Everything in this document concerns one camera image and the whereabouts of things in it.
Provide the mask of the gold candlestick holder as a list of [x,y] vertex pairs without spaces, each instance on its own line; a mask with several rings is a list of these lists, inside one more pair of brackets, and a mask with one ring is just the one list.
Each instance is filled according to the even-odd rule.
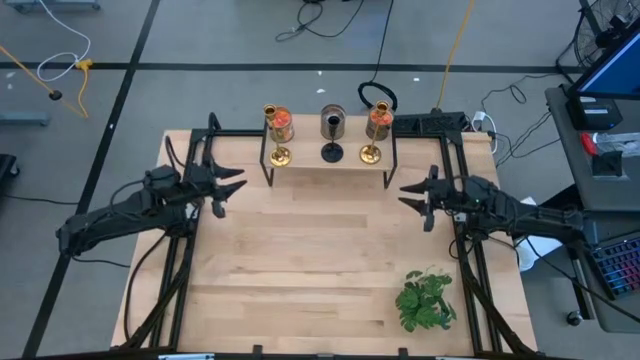
[[[386,110],[391,111],[391,106],[386,101],[378,101],[371,110],[374,110],[374,109],[378,109],[379,111],[386,111]],[[373,140],[370,139],[370,143],[367,145],[364,145],[361,148],[359,156],[361,161],[364,162],[365,164],[373,165],[378,163],[381,160],[382,151],[376,145],[377,142],[380,142],[380,141],[376,141],[375,139]]]
[[[275,111],[276,107],[283,107],[283,106],[277,106],[277,105],[274,105],[274,104],[266,104],[263,107],[265,122],[267,124],[270,137],[271,137],[270,119],[271,119],[271,116],[274,114],[274,111]],[[275,141],[274,141],[274,143],[275,143],[275,149],[270,154],[270,162],[271,162],[271,164],[274,165],[275,167],[287,166],[291,161],[291,157],[292,157],[291,151],[288,148],[283,147],[284,143],[277,143]]]

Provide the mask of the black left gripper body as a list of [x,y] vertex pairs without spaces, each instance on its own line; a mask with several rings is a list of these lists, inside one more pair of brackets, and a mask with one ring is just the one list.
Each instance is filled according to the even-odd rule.
[[205,197],[209,197],[213,203],[219,201],[216,193],[217,168],[218,165],[215,162],[186,164],[183,182],[185,183],[184,195],[187,202],[201,202]]

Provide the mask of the grey floor bar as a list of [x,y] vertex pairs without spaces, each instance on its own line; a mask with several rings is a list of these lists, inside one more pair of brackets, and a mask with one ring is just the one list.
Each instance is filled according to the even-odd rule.
[[0,111],[0,125],[48,126],[49,123],[46,112]]

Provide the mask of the laptop with rainbow keyboard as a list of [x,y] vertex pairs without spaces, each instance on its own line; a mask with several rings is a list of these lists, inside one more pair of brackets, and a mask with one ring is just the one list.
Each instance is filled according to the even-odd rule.
[[609,299],[640,293],[640,231],[599,243],[587,259]]

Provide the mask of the black candlestick holder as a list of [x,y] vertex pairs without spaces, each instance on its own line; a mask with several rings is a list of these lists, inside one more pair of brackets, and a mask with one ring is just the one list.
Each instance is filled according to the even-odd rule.
[[337,163],[343,156],[344,150],[342,146],[337,143],[337,140],[327,140],[327,143],[321,148],[321,157],[328,163]]

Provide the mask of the black desktop box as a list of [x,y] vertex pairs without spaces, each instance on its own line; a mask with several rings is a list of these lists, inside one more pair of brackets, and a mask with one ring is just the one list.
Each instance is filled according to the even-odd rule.
[[566,108],[576,130],[609,130],[623,120],[613,99],[571,97],[566,103]]

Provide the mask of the computer monitor blue screen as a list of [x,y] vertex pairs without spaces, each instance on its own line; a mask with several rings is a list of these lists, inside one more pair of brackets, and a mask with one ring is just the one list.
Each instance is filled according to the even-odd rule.
[[569,88],[572,96],[640,100],[640,18]]

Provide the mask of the black floor equipment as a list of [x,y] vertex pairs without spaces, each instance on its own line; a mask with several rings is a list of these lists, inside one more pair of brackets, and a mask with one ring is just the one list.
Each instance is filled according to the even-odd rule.
[[0,185],[20,174],[17,158],[10,154],[0,154]]

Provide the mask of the silver mercury glass jar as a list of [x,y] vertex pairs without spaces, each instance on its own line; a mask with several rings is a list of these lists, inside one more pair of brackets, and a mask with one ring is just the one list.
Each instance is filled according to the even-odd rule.
[[320,114],[320,132],[327,140],[338,140],[345,132],[346,111],[337,104],[328,104]]

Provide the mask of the grey desk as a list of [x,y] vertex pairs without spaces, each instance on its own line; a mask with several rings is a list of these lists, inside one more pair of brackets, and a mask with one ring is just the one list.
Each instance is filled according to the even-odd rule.
[[[565,103],[567,98],[559,87],[545,90],[547,106],[554,119],[560,143],[572,174],[571,185],[548,202],[558,205],[572,201],[583,208],[587,218],[584,231],[589,245],[620,246],[624,241],[640,241],[640,156],[624,158],[622,167],[626,178],[597,180],[591,175],[591,158],[585,153],[574,129]],[[640,323],[616,311],[597,297],[607,297],[604,281],[594,261],[585,253],[578,255],[586,286],[593,291],[587,299],[587,314],[600,327],[611,333],[640,334]]]

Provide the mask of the black aluminium frame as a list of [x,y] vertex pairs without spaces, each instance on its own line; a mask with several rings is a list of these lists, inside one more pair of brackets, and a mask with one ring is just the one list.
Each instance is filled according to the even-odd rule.
[[[341,356],[470,356],[505,349],[483,310],[469,314],[455,260],[454,223],[421,218],[398,200],[399,188],[422,180],[431,165],[457,171],[446,138],[397,137],[397,168],[387,189],[367,170],[282,169],[267,184],[258,130],[223,130],[213,154],[243,169],[247,183],[226,216],[204,210],[184,291],[170,302],[162,343],[180,352],[245,357],[254,345],[266,359]],[[395,299],[412,270],[453,278],[445,298],[457,314],[449,330],[406,332]]]

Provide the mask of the black square cup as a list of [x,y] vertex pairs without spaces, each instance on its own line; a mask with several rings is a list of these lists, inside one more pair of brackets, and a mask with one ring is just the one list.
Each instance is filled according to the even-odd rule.
[[621,177],[622,152],[611,151],[594,155],[591,159],[591,170],[593,177]]

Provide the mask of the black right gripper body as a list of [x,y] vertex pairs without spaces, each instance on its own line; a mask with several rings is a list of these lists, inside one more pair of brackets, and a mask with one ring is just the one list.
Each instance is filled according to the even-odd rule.
[[443,210],[448,213],[467,212],[468,204],[464,193],[456,190],[447,179],[439,179],[437,175],[429,176],[429,210]]

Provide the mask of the grey cart base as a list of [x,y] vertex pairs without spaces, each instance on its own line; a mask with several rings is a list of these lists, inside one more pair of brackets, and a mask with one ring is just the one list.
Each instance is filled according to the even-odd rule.
[[0,2],[20,14],[43,11],[44,7],[47,7],[49,10],[101,10],[101,4],[98,0],[0,0]]

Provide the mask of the black power strip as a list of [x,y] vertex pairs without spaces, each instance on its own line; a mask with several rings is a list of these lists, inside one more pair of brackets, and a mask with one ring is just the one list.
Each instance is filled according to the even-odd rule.
[[428,135],[445,131],[462,131],[468,126],[464,112],[434,111],[424,114],[399,115],[393,130],[396,134]]

